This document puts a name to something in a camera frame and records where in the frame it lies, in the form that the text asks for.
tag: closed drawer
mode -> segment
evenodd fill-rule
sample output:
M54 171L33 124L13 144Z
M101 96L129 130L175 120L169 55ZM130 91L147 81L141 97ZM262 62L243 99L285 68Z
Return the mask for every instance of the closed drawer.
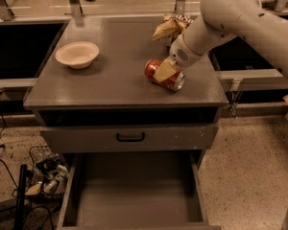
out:
M187 151L75 154L58 229L209 226L194 156Z
M58 153L141 150L202 150L210 147L217 124L193 126L43 127L41 134Z

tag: bowl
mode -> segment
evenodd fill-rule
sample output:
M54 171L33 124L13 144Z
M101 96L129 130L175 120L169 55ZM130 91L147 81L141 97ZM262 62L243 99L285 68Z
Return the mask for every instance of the bowl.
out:
M83 69L91 64L99 54L99 48L91 42L72 42L56 52L58 62L73 69Z

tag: black handle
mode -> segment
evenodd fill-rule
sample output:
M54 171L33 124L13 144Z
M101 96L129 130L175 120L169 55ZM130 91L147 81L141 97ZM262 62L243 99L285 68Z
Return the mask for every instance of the black handle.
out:
M142 142L145 139L145 133L142 132L140 137L124 136L120 133L116 133L116 140L119 142Z

